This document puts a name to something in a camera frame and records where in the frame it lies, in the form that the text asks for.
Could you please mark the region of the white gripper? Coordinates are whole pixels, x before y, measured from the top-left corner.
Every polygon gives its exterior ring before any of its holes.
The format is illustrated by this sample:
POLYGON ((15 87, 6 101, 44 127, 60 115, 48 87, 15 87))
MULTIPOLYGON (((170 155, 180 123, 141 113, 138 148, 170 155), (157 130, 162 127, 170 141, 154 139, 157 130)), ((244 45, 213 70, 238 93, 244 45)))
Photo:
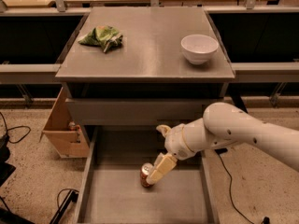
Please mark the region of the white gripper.
POLYGON ((156 130, 165 137, 164 147, 168 153, 160 153, 155 160, 146 178, 149 185, 156 184, 172 171, 176 167, 178 160, 184 161, 195 155, 195 152, 184 141, 183 129, 184 124, 179 124, 173 128, 164 124, 156 127, 156 130))

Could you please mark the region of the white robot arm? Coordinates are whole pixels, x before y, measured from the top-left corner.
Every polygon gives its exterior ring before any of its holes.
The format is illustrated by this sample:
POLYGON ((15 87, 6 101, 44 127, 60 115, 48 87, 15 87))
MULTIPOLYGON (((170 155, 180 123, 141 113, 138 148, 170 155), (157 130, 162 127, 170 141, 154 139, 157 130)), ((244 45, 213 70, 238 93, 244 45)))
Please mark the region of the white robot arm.
POLYGON ((256 119, 234 105, 214 103, 203 117, 173 128, 159 125, 167 152, 157 157, 146 182, 156 184, 184 161, 206 149, 247 143, 299 171, 299 132, 256 119))

